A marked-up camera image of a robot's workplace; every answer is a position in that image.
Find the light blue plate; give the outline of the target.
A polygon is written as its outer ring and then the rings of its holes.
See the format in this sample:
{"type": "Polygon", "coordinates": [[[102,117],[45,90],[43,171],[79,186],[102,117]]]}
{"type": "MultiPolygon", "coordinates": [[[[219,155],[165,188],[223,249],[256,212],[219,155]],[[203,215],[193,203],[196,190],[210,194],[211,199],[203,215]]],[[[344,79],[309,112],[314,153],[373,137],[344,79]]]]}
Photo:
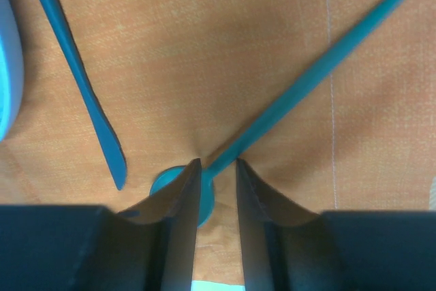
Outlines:
{"type": "Polygon", "coordinates": [[[11,130],[22,101],[24,60],[10,0],[1,0],[1,140],[11,130]]]}

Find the teal plastic spoon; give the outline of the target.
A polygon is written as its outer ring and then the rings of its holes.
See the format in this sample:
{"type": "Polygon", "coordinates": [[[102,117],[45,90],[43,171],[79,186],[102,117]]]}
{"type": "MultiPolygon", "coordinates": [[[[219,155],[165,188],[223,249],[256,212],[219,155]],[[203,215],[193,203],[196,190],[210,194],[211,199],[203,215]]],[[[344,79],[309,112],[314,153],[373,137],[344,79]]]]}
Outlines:
{"type": "Polygon", "coordinates": [[[225,147],[212,163],[203,169],[198,227],[208,221],[215,206],[213,179],[308,96],[403,2],[404,0],[381,0],[364,18],[343,34],[318,60],[297,77],[282,95],[273,101],[258,118],[225,147]]]}

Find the orange cartoon cloth placemat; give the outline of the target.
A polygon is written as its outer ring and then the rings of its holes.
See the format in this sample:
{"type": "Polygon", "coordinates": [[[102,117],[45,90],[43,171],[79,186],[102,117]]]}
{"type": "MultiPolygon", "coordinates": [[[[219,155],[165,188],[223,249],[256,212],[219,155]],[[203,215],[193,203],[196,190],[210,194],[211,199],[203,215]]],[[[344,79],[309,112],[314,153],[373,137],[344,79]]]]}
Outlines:
{"type": "MultiPolygon", "coordinates": [[[[118,191],[39,0],[10,0],[25,87],[1,202],[126,209],[161,171],[211,163],[379,1],[60,0],[125,154],[118,191]]],[[[311,211],[427,210],[435,0],[405,0],[243,157],[311,211]]]]}

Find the blue plastic knife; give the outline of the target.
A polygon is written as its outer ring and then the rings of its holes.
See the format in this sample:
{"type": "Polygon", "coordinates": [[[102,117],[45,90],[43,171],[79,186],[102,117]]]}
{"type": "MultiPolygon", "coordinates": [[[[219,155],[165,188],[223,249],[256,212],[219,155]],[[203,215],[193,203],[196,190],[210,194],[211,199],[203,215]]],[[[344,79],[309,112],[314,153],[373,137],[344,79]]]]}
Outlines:
{"type": "Polygon", "coordinates": [[[121,190],[127,179],[127,163],[121,143],[92,89],[61,2],[40,0],[40,3],[76,81],[114,184],[118,190],[121,190]]]}

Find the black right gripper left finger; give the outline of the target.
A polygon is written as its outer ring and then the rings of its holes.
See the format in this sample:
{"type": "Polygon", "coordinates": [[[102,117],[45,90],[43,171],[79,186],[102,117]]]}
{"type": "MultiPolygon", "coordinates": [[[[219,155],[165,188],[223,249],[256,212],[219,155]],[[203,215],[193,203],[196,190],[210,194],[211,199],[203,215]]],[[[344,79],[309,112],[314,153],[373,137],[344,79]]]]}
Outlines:
{"type": "Polygon", "coordinates": [[[189,290],[200,160],[114,213],[102,205],[3,205],[2,290],[189,290]]]}

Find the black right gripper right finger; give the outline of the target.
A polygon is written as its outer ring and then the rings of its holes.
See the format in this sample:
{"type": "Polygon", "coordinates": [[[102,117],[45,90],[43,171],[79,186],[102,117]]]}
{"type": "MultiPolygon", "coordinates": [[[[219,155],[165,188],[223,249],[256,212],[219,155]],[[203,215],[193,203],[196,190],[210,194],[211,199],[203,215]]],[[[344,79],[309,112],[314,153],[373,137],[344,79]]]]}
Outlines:
{"type": "Polygon", "coordinates": [[[435,213],[313,213],[236,163],[247,290],[434,290],[435,213]]]}

